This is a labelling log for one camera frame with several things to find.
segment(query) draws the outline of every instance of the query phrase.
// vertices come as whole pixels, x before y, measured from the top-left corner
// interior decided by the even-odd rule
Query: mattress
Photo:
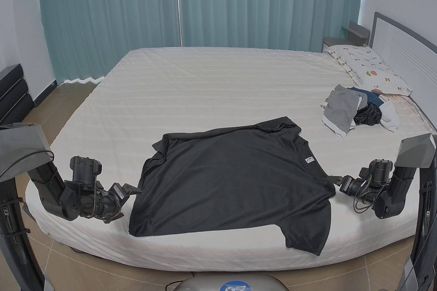
[[[359,125],[343,140],[322,123],[320,103],[337,84],[353,86],[329,54],[248,48],[151,48],[129,52],[74,112],[52,144],[56,166],[71,179],[69,159],[103,165],[98,180],[137,185],[152,144],[164,133],[201,132],[252,125],[288,116],[302,128],[320,165],[331,175],[358,176],[371,160],[395,160],[401,139],[430,132],[408,98],[391,96],[401,126]],[[419,177],[403,212],[379,220],[353,211],[352,198],[331,201],[331,229],[319,257],[285,247],[275,225],[168,236],[128,233],[134,197],[125,217],[111,224],[47,213],[32,182],[26,202],[44,233],[59,242],[120,263],[169,271],[257,271],[306,268],[345,261],[415,232]]]

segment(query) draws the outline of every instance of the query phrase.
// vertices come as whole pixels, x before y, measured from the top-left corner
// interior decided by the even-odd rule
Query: white label sticker
[[[120,197],[120,199],[123,200],[124,199],[124,195],[123,195],[122,191],[120,189],[118,189],[117,185],[114,185],[114,189],[117,192],[117,194]]]

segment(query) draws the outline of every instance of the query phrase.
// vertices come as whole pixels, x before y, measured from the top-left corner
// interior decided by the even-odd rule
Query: tile floor
[[[63,84],[53,91],[25,122],[39,123],[49,144],[76,108],[88,97],[95,84]],[[29,177],[17,177],[19,196],[25,196]],[[46,271],[57,291],[158,291],[164,285],[191,276],[186,272],[166,272],[137,268],[79,254],[43,234],[37,224],[23,214],[30,228],[30,243],[41,269]],[[377,251],[329,266],[294,271],[265,272],[281,280],[290,291],[377,291],[395,290],[404,262],[412,249],[413,238],[407,238]],[[18,291],[19,287],[0,255],[0,289]]]

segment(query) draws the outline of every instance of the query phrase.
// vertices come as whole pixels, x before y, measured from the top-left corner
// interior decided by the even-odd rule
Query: blue logo
[[[250,286],[242,281],[229,281],[224,284],[220,291],[252,291]]]

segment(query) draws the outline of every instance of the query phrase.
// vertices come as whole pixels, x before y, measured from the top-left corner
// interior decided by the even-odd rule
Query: pillowcase
[[[410,88],[369,47],[334,45],[326,50],[349,73],[359,88],[379,93],[409,96]]]

